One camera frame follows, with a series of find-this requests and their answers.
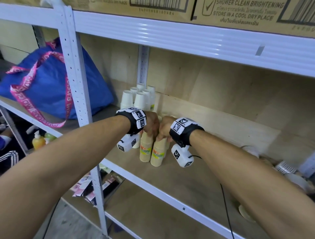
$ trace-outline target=cardboard box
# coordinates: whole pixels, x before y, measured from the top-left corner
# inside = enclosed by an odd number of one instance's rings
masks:
[[[315,0],[197,0],[192,22],[315,38]]]
[[[40,0],[0,0],[39,7]],[[166,21],[191,22],[195,0],[63,0],[74,10]]]

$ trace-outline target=green bottle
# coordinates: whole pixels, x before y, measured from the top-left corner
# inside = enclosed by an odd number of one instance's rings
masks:
[[[46,132],[45,138],[49,139],[49,142],[51,142],[51,141],[54,141],[57,137],[56,137],[56,136],[53,136],[52,134]]]

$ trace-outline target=barcode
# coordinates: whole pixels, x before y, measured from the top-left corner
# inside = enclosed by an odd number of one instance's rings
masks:
[[[188,0],[130,0],[130,6],[186,12]]]
[[[315,0],[300,0],[289,20],[299,23],[315,23]]]

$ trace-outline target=pink bag handle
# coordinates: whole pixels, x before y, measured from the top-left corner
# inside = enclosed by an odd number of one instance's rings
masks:
[[[65,101],[65,107],[66,107],[66,119],[65,121],[61,123],[50,123],[48,122],[42,113],[33,105],[31,100],[23,93],[23,91],[27,90],[30,88],[37,69],[41,66],[41,64],[46,61],[50,55],[53,55],[57,59],[59,59],[62,63],[65,62],[63,54],[55,51],[48,51],[46,52],[41,59],[35,62],[34,66],[30,69],[30,72],[23,77],[22,82],[20,85],[11,85],[10,86],[10,92],[11,94],[15,97],[15,99],[39,122],[42,124],[49,126],[51,128],[60,128],[64,126],[66,123],[67,119],[69,118],[70,111],[73,105],[73,98],[72,98],[72,93],[70,89],[70,84],[68,80],[68,76],[66,75],[66,101]],[[9,71],[7,71],[7,74],[14,74],[17,72],[22,72],[22,71],[28,71],[29,69],[22,68],[22,67],[17,67],[13,66]]]

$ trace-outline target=checkmark symbol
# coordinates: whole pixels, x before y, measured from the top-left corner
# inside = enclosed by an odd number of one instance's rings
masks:
[[[209,7],[213,4],[213,1],[210,3],[209,6],[206,6],[206,10],[208,11],[209,10]]]

